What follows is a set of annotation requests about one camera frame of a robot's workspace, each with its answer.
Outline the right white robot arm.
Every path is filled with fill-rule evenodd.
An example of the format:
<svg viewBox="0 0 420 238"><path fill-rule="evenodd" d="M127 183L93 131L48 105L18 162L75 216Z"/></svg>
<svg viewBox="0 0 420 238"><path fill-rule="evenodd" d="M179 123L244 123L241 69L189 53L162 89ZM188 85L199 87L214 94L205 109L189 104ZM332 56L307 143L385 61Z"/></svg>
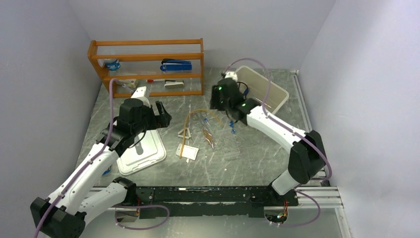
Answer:
<svg viewBox="0 0 420 238"><path fill-rule="evenodd" d="M267 192L272 205L280 205L288 191L308 183L327 164L318 132L305 132L280 120L262 103L245 98L232 78L221 79L212 86L210 108L227 112L235 122L263 132L288 152L286 171L270 183L272 189Z"/></svg>

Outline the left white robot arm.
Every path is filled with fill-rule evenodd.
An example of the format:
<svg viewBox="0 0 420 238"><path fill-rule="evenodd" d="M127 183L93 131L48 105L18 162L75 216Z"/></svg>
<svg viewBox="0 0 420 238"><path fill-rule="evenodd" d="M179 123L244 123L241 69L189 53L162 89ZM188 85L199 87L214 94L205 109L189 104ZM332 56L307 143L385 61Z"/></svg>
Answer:
<svg viewBox="0 0 420 238"><path fill-rule="evenodd" d="M44 233L51 238L78 238L86 225L108 208L137 204L136 184L122 177L89 197L87 204L84 199L105 170L134 145L140 133L170 125L172 116L163 103L156 101L155 104L158 115L146 98L124 100L118 116L110 112L108 126L70 177L46 199L37 197L31 203L36 226L34 237Z"/></svg>

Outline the black metal ring stand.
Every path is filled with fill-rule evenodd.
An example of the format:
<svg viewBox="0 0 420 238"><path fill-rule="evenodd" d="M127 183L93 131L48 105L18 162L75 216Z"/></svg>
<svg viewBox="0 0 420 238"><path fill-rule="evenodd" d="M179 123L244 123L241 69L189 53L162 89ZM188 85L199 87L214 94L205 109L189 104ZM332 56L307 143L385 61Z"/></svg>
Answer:
<svg viewBox="0 0 420 238"><path fill-rule="evenodd" d="M242 95L246 98L249 93L249 87L245 82L238 81L237 86Z"/></svg>

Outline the clear cylinder blue base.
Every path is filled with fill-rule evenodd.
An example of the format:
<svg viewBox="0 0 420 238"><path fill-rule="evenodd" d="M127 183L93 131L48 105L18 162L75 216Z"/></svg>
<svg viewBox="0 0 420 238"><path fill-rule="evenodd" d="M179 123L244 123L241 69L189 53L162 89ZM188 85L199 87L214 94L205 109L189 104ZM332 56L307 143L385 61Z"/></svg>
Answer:
<svg viewBox="0 0 420 238"><path fill-rule="evenodd" d="M272 106L268 104L268 101L266 101L266 103L263 103L264 94L261 91L255 89L245 89L245 91L243 92L243 96L246 99L249 99L249 102L253 103L255 106L264 105L267 107L267 109L272 109Z"/></svg>

